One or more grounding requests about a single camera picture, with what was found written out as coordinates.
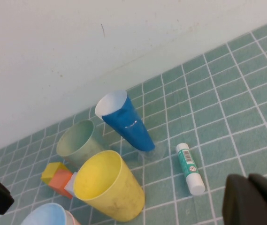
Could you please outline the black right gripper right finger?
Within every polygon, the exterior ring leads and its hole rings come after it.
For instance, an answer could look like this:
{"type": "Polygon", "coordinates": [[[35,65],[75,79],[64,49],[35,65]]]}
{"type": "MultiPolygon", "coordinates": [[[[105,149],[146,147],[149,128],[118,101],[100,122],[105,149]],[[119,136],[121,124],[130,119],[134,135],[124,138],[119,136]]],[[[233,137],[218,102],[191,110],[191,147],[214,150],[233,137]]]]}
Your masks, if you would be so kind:
{"type": "Polygon", "coordinates": [[[267,225],[267,178],[228,175],[222,217],[225,225],[267,225]]]}

